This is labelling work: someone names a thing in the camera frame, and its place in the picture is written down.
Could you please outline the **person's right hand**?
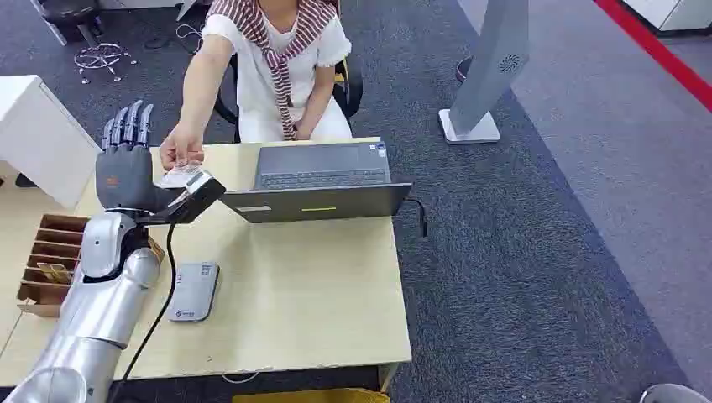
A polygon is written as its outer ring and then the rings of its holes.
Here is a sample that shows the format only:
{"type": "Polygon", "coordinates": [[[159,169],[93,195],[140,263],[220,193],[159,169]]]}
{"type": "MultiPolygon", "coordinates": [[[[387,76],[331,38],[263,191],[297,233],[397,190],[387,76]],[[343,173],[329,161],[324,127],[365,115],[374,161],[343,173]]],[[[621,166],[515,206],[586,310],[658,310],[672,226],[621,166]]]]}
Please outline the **person's right hand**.
{"type": "Polygon", "coordinates": [[[203,130],[187,123],[178,123],[160,146],[160,161],[165,170],[185,165],[200,165],[204,158],[202,150],[203,130]]]}

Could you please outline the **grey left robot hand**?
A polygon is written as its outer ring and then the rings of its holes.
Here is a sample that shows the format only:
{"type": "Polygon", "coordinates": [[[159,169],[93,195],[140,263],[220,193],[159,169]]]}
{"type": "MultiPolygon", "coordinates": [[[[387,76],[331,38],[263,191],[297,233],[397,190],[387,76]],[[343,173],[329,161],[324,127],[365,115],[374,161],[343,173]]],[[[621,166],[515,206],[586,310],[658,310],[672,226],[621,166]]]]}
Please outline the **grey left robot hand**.
{"type": "Polygon", "coordinates": [[[154,183],[149,149],[152,104],[143,100],[121,108],[102,132],[102,151],[97,156],[97,197],[107,210],[165,210],[181,193],[154,183]]]}

